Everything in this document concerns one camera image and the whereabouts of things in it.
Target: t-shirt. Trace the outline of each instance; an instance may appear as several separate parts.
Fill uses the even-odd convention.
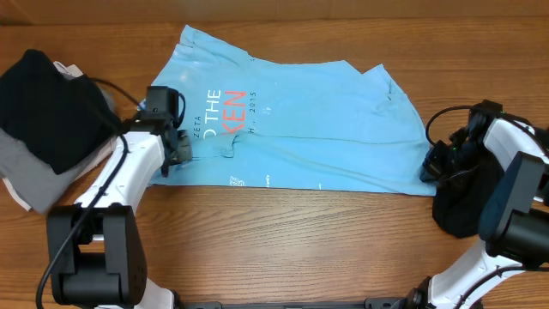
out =
[[[382,65],[275,64],[187,26],[153,85],[185,96],[193,160],[152,184],[435,193],[423,124]]]

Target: black fabric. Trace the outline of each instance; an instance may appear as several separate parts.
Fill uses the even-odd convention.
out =
[[[451,186],[437,189],[433,219],[446,233],[457,238],[477,234],[482,210],[503,176],[504,170],[493,154],[483,154],[465,190],[457,191]]]
[[[534,131],[535,131],[535,136],[538,137],[541,144],[545,146],[545,148],[549,148],[549,128],[547,130],[534,128]]]
[[[87,76],[69,81],[42,51],[27,50],[0,76],[0,127],[56,174],[64,173],[112,135],[84,100],[120,128]]]

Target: folded clothing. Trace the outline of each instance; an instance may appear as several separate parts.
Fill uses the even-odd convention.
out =
[[[97,111],[121,125],[87,76],[64,78],[42,51],[26,51],[0,76],[0,129],[55,174],[69,171],[111,136]]]
[[[152,184],[435,193],[423,124],[382,65],[275,64],[187,26],[153,85],[185,96],[193,161]]]
[[[58,62],[54,64],[68,80],[82,75],[74,65],[65,68]],[[114,100],[103,89],[100,91],[108,108],[114,111]],[[48,164],[34,156],[24,142],[0,129],[0,178],[3,178],[9,194],[23,208],[45,213],[73,181],[97,166],[114,147],[115,137],[109,138],[76,166],[57,175]]]

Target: black cable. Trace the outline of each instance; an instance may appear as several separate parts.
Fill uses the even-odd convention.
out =
[[[427,138],[427,141],[429,141],[429,143],[431,145],[433,145],[433,146],[435,145],[435,143],[432,141],[431,137],[429,136],[429,129],[431,128],[431,124],[433,123],[433,121],[435,121],[436,118],[438,118],[440,115],[442,115],[446,112],[452,112],[452,111],[458,111],[458,110],[469,110],[469,111],[482,112],[482,113],[484,113],[486,115],[489,115],[489,116],[492,116],[494,118],[501,118],[503,120],[506,120],[510,124],[513,124],[515,127],[520,129],[522,132],[526,133],[526,135],[528,135],[530,138],[532,138],[532,140],[543,151],[544,155],[549,157],[549,151],[543,146],[543,143],[538,139],[538,137],[535,136],[534,134],[532,134],[532,132],[530,132],[530,130],[528,130],[525,127],[523,127],[522,125],[518,124],[514,119],[507,116],[507,114],[505,114],[503,112],[495,113],[495,112],[491,112],[491,111],[488,111],[484,108],[480,108],[480,107],[477,107],[477,106],[453,106],[453,107],[449,107],[449,108],[444,108],[442,111],[437,112],[436,114],[434,114],[431,117],[431,119],[429,119],[429,121],[427,122],[427,125],[425,126],[425,137]]]
[[[467,290],[467,292],[465,292],[464,295],[461,296],[460,298],[460,301],[457,302],[457,305],[455,305],[454,309],[460,309],[461,306],[463,306],[463,304],[465,303],[465,301],[467,300],[467,298],[469,298],[469,296],[471,296],[472,293],[474,293],[474,291],[477,289],[477,288],[480,288],[483,284],[487,283],[488,281],[490,281],[493,277],[495,276],[502,276],[503,273],[505,272],[508,272],[508,271],[519,271],[519,270],[522,270],[522,271],[543,271],[543,272],[549,272],[549,268],[547,267],[539,267],[537,269],[527,269],[526,267],[524,266],[510,266],[510,267],[503,267],[503,268],[500,268],[500,269],[497,269],[497,270],[494,270],[492,273],[490,273],[488,276],[480,279],[480,281],[476,282],[469,290]]]
[[[471,168],[471,169],[468,169],[468,170],[465,170],[465,171],[460,171],[460,172],[455,173],[455,174],[453,174],[452,176],[446,178],[444,181],[448,181],[448,180],[454,179],[454,178],[456,178],[456,177],[460,177],[460,176],[462,176],[462,175],[465,175],[465,174],[468,174],[468,173],[472,173],[472,172],[476,171],[477,168],[479,168],[479,166],[475,166],[475,167],[473,167],[473,168]]]
[[[177,122],[177,125],[174,124],[174,128],[179,128],[179,126],[183,123],[183,118],[185,117],[185,109],[187,108],[187,102],[185,101],[185,97],[179,93],[179,98],[183,101],[183,110],[181,110],[181,114],[179,114],[179,119]]]
[[[131,103],[135,104],[136,106],[139,106],[139,101],[136,100],[136,98],[132,97],[130,94],[128,94],[124,89],[120,88],[119,86],[113,84],[112,82],[109,82],[109,81],[106,81],[106,80],[103,80],[103,79],[100,79],[100,78],[96,78],[96,77],[89,77],[89,80],[92,81],[92,82],[97,82],[97,83],[100,83],[100,84],[104,84],[104,85],[107,85],[111,88],[114,88],[115,90],[117,90],[120,94],[122,94],[123,96],[125,96],[126,98],[128,98],[128,100],[131,101]]]
[[[116,90],[120,91],[120,93],[124,94],[124,96],[126,96],[132,102],[136,102],[136,100],[131,95],[127,94],[120,87],[118,87],[118,86],[116,86],[116,85],[114,85],[110,82],[102,81],[102,80],[96,79],[96,78],[94,78],[94,79],[90,78],[90,80],[92,80],[94,82],[101,81],[102,83],[105,83],[105,84],[115,88]],[[51,275],[51,272],[53,271],[53,268],[57,264],[57,261],[59,260],[59,258],[61,257],[61,255],[65,251],[65,249],[67,248],[67,245],[69,245],[69,242],[73,241],[75,239],[75,235],[77,233],[81,232],[82,224],[89,219],[89,216],[92,214],[92,212],[94,210],[95,204],[103,197],[103,195],[105,194],[107,188],[109,187],[111,182],[116,177],[118,171],[120,170],[120,168],[122,168],[122,165],[123,165],[124,161],[126,160],[126,156],[130,152],[130,149],[128,147],[128,141],[126,141],[126,138],[124,137],[124,135],[118,130],[118,128],[113,123],[111,123],[103,114],[101,114],[99,112],[97,107],[95,107],[94,104],[91,101],[89,101],[89,99],[86,96],[84,96],[84,98],[85,98],[84,101],[87,102],[87,104],[90,107],[90,109],[92,110],[92,112],[95,113],[96,116],[102,122],[104,122],[107,126],[109,126],[112,129],[112,132],[115,135],[120,137],[120,139],[122,140],[122,143],[124,145],[124,151],[122,152],[122,156],[120,157],[120,160],[118,161],[117,165],[112,170],[109,177],[106,179],[105,183],[100,187],[100,189],[98,190],[98,192],[95,195],[92,202],[90,202],[90,204],[86,207],[86,210],[84,210],[84,212],[82,213],[80,218],[76,221],[75,225],[72,227],[69,234],[67,235],[67,238],[61,244],[61,246],[59,247],[59,250],[57,250],[56,255],[50,261],[48,267],[45,269],[44,274],[42,275],[42,279],[40,280],[40,284],[38,285],[38,288],[36,290],[36,299],[35,299],[35,301],[36,301],[36,308],[37,309],[44,309],[44,306],[42,305],[42,294],[44,293],[44,288],[45,288],[45,285],[48,281],[48,277]]]

